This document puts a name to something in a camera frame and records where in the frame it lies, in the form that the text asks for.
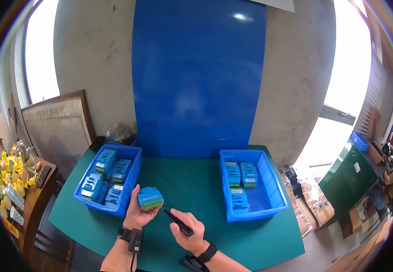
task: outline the green cutting mat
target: green cutting mat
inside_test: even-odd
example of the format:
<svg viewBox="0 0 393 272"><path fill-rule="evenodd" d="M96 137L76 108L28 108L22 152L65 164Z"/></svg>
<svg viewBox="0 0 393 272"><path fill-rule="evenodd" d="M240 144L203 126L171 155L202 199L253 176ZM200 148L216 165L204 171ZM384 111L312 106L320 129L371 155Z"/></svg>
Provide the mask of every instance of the green cutting mat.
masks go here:
<svg viewBox="0 0 393 272"><path fill-rule="evenodd" d="M249 146L264 150L265 146ZM49 221L79 244L106 256L112 248L123 219L88 209L73 198L80 179L95 156L87 150L67 179L52 208ZM143 157L137 182L156 187L165 208L190 211L206 227L205 239L250 270L263 269L295 258L305 252L301 233L289 198L289 207L271 219L227 223L219 159ZM286 189L282 182L284 195ZM144 227L145 237L138 268L152 272L185 271L179 260L186 254L169 229L170 221L159 213Z"/></svg>

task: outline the window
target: window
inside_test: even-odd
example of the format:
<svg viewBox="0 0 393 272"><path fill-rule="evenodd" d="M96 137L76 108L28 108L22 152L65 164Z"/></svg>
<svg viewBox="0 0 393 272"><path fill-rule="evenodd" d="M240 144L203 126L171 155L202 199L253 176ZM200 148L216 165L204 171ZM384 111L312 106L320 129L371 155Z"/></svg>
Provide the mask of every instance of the window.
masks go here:
<svg viewBox="0 0 393 272"><path fill-rule="evenodd" d="M59 95L53 56L53 30L58 1L44 0L39 3L27 23L25 65L32 104Z"/></svg>
<svg viewBox="0 0 393 272"><path fill-rule="evenodd" d="M368 26L351 3L335 0L335 56L324 108L305 144L298 165L324 166L322 176L340 155L353 131L370 76L371 43Z"/></svg>

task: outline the person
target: person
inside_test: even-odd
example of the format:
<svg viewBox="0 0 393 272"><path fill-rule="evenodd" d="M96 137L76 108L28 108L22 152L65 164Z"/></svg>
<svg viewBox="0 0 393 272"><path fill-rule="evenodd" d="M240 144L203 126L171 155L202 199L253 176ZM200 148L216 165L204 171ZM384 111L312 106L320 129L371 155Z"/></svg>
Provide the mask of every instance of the person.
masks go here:
<svg viewBox="0 0 393 272"><path fill-rule="evenodd" d="M139 184L136 185L132 191L129 208L127 209L126 218L123 221L123 227L129 230L134 228L142 230L142 227L148 224L157 215L159 209L156 207L150 210L144 210L138 203L138 192L140 190ZM199 257L204 253L210 243L204 240L204 224L198 221L190 212L181 212L179 210L171 209L172 215L183 221L189 228L194 231L190 237L186 237L181 233L177 223L171 223L170 229L174 235L176 242L187 251ZM132 262L133 253L128 251L129 243L117 238L112 249L104 258L101 264L102 272L128 272ZM136 270L137 256L134 258L133 270ZM210 272L229 271L229 272L249 272L250 270L243 265L227 257L221 251L216 251L212 258L205 263L205 266Z"/></svg>
<svg viewBox="0 0 393 272"><path fill-rule="evenodd" d="M377 210L384 209L393 198L393 171L391 172L388 162L386 163L386 171L384 172L384 183L384 187L375 187L369 193L370 202Z"/></svg>

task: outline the framed painting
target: framed painting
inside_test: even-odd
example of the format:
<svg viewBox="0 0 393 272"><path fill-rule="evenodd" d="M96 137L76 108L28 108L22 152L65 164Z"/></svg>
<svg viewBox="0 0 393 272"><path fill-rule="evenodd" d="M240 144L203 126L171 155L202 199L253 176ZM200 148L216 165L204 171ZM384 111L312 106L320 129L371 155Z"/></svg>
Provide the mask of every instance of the framed painting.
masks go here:
<svg viewBox="0 0 393 272"><path fill-rule="evenodd" d="M36 153L56 164L65 181L96 139L85 90L30 105L21 115Z"/></svg>

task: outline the wrist strap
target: wrist strap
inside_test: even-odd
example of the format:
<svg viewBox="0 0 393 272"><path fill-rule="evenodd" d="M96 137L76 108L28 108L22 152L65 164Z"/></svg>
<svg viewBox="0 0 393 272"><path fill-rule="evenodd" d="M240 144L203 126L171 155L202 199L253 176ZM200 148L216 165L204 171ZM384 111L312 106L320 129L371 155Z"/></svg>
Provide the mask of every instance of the wrist strap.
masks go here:
<svg viewBox="0 0 393 272"><path fill-rule="evenodd" d="M197 258L198 262L204 264L210 261L213 255L215 255L216 251L218 251L218 248L216 247L215 243L211 242L209 248Z"/></svg>
<svg viewBox="0 0 393 272"><path fill-rule="evenodd" d="M128 241L130 241L130 234L131 233L132 233L132 231L129 230L128 228L120 228L118 230L117 238L128 242Z"/></svg>

